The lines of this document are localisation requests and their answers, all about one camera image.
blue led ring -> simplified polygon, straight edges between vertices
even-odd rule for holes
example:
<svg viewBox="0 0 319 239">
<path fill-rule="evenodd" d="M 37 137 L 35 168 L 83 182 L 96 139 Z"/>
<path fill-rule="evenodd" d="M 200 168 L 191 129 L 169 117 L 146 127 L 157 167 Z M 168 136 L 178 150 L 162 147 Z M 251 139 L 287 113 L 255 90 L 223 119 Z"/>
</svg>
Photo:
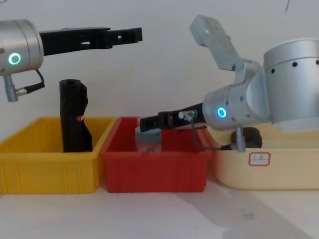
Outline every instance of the blue led ring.
<svg viewBox="0 0 319 239">
<path fill-rule="evenodd" d="M 218 116 L 219 116 L 220 118 L 222 118 L 222 119 L 227 116 L 227 112 L 226 112 L 225 108 L 223 108 L 223 107 L 219 107 L 219 108 L 217 109 L 217 114 L 218 114 Z"/>
</svg>

white table surface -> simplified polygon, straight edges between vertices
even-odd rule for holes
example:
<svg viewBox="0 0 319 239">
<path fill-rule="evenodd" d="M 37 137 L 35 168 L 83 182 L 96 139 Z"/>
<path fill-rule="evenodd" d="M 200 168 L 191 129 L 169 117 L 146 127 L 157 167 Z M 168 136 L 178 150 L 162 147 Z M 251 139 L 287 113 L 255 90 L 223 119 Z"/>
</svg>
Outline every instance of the white table surface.
<svg viewBox="0 0 319 239">
<path fill-rule="evenodd" d="M 0 239 L 319 238 L 319 191 L 0 195 Z"/>
</svg>

red plastic bin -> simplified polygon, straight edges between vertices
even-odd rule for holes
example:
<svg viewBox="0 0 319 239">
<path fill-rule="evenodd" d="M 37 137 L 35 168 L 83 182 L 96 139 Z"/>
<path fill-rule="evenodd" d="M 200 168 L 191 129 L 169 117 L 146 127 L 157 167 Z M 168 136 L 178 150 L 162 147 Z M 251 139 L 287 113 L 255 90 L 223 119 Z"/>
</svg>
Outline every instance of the red plastic bin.
<svg viewBox="0 0 319 239">
<path fill-rule="evenodd" d="M 162 152 L 136 152 L 136 127 L 137 117 L 118 118 L 101 148 L 109 192 L 204 191 L 213 154 L 196 147 L 191 130 L 163 130 Z M 201 144 L 208 146 L 209 137 L 206 129 L 197 130 Z"/>
</svg>

robotic arm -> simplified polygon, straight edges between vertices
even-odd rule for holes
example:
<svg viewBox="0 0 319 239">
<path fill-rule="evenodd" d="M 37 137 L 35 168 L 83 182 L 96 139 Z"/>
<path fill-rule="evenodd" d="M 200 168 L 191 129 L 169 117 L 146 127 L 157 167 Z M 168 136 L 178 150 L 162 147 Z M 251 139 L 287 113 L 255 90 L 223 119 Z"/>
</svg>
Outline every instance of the robotic arm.
<svg viewBox="0 0 319 239">
<path fill-rule="evenodd" d="M 109 28 L 71 28 L 38 32 L 28 20 L 0 21 L 0 76 L 3 76 L 9 102 L 44 87 L 37 70 L 48 55 L 109 49 L 114 45 L 142 41 L 142 29 L 110 30 Z M 11 75 L 37 70 L 41 83 L 16 89 Z"/>
<path fill-rule="evenodd" d="M 270 121 L 289 132 L 319 129 L 318 39 L 296 39 L 278 45 L 265 53 L 264 65 L 260 66 L 239 57 L 217 20 L 198 15 L 190 30 L 199 45 L 209 48 L 220 69 L 235 72 L 235 81 L 208 93 L 201 108 L 197 105 L 191 110 L 175 111 L 184 124 L 207 122 L 216 130 L 236 129 L 239 151 L 245 150 L 242 127 L 249 125 Z M 153 125 L 182 126 L 175 116 L 161 112 Z M 141 131 L 152 128 L 148 122 L 148 118 L 141 120 Z"/>
</svg>

white wall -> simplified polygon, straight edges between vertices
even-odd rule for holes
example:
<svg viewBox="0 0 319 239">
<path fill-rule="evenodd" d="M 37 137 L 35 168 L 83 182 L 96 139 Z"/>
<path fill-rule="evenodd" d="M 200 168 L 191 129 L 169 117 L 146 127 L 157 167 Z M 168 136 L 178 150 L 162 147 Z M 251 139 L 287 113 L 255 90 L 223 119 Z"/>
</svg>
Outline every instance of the white wall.
<svg viewBox="0 0 319 239">
<path fill-rule="evenodd" d="M 143 28 L 143 42 L 111 50 L 47 56 L 40 68 L 46 88 L 6 101 L 0 82 L 0 139 L 40 116 L 59 115 L 58 82 L 79 79 L 88 87 L 87 116 L 153 115 L 199 103 L 233 81 L 198 46 L 189 26 L 197 14 L 217 18 L 241 56 L 262 63 L 274 44 L 319 38 L 318 0 L 7 0 L 0 19 L 27 18 L 38 30 L 68 27 Z M 17 87 L 39 81 L 14 75 Z"/>
</svg>

